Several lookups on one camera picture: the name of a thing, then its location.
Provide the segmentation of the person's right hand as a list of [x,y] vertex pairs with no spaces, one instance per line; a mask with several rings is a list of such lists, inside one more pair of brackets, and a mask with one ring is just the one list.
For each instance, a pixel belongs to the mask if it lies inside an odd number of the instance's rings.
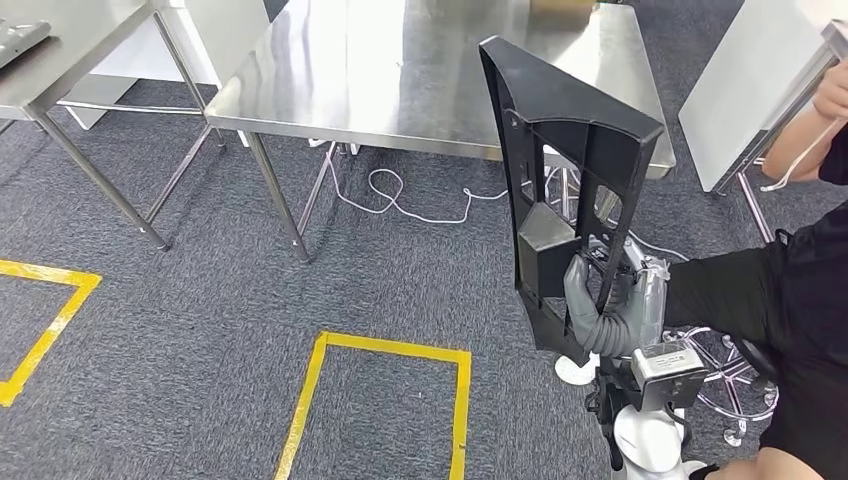
[[821,116],[831,120],[847,118],[847,77],[846,59],[825,72],[813,98],[813,106]]

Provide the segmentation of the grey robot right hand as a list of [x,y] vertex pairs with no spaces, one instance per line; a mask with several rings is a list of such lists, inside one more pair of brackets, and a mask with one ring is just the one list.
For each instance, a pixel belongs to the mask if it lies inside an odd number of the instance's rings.
[[563,278],[564,298],[574,344],[569,354],[594,353],[623,357],[660,341],[663,331],[669,265],[643,252],[632,239],[624,245],[624,259],[636,269],[634,275],[618,274],[603,310],[587,287],[589,264],[572,257]]

